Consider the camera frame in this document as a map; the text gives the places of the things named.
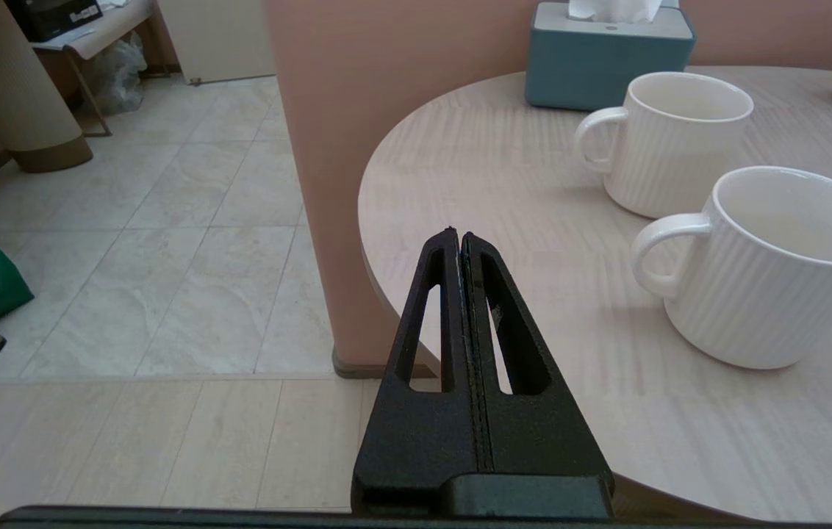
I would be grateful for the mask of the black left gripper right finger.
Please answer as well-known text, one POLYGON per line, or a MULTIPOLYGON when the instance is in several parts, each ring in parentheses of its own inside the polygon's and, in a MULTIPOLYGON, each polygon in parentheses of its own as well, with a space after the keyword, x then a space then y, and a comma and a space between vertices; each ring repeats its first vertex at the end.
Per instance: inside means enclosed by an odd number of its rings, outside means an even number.
POLYGON ((500 252, 467 232, 462 272, 483 471, 612 479, 500 252))

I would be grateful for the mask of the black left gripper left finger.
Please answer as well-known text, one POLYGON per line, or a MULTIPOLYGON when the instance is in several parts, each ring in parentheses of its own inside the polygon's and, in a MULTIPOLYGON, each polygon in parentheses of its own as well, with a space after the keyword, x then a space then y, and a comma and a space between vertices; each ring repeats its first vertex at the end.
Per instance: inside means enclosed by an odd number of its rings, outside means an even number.
POLYGON ((459 275, 459 235, 430 237, 420 257, 387 368, 373 402, 352 475, 355 514, 426 514, 440 508, 451 478, 476 472, 476 430, 459 275), (410 381, 428 294, 440 288, 442 388, 419 392, 410 381))

